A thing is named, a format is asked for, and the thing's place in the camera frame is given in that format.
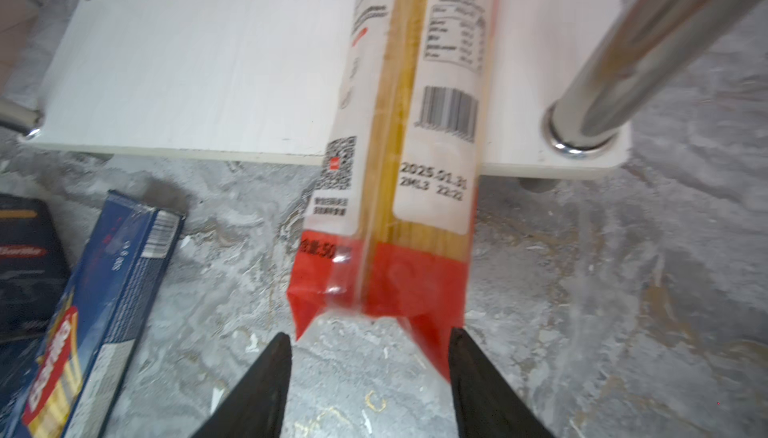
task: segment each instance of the box barcode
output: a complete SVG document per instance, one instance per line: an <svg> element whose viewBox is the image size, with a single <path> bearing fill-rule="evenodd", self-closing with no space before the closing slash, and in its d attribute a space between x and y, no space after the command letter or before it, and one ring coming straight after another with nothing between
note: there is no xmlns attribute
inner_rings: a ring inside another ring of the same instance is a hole
<svg viewBox="0 0 768 438"><path fill-rule="evenodd" d="M456 88L427 86L418 126L451 133L475 142L478 100Z"/></svg>
<svg viewBox="0 0 768 438"><path fill-rule="evenodd" d="M176 235L179 217L176 214L159 211L149 232L147 243L141 251L142 258L165 258L170 251L170 243Z"/></svg>

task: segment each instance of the torn plastic wrapper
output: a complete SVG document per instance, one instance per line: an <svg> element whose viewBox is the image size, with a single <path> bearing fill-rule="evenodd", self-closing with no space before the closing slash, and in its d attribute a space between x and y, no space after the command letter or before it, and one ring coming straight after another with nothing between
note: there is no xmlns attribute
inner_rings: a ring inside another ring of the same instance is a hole
<svg viewBox="0 0 768 438"><path fill-rule="evenodd" d="M497 0L357 0L288 299L397 318L448 378L464 324Z"/></svg>

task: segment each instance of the red package end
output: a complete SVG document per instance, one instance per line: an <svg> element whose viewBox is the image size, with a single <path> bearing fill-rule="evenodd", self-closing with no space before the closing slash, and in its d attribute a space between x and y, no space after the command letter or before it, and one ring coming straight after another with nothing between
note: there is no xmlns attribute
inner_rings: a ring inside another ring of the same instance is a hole
<svg viewBox="0 0 768 438"><path fill-rule="evenodd" d="M359 241L304 231L287 292L297 338L325 309L356 308L361 251ZM449 380L448 340L464 326L467 279L466 263L378 244L362 312L397 318Z"/></svg>

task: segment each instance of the barilla logo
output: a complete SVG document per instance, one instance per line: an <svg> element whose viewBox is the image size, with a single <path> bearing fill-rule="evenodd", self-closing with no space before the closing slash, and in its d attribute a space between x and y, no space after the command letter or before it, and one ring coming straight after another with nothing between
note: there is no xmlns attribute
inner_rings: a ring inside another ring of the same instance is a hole
<svg viewBox="0 0 768 438"><path fill-rule="evenodd" d="M46 254L48 250L39 246L28 244L9 244L0 246L0 258L37 258Z"/></svg>
<svg viewBox="0 0 768 438"><path fill-rule="evenodd" d="M65 414L68 414L71 404L68 396L72 396L74 399L74 396L80 391L82 384L80 363L77 357L72 362L70 361L71 354L77 354L75 343L77 323L78 309L76 307L68 308L45 349L43 366L32 382L27 405L24 407L24 414L22 415L22 423L29 426L30 430L33 428L36 430L40 425L49 426L51 424L51 420L45 419L48 409L55 410L57 415L61 414L63 410L65 410ZM67 379L62 380L65 371Z"/></svg>

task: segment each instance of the gray marble surface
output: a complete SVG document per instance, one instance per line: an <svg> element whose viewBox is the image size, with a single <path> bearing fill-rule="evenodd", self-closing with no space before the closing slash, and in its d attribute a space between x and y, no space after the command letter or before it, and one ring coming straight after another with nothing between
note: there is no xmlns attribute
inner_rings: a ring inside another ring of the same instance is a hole
<svg viewBox="0 0 768 438"><path fill-rule="evenodd" d="M9 97L34 105L71 3L44 10ZM611 176L481 180L466 327L556 435L768 436L767 103L763 3L644 107ZM72 262L110 188L189 213L107 436L188 436L293 335L317 168L0 138L0 192L45 199ZM284 437L456 436L447 384L392 321L327 315L293 353Z"/></svg>

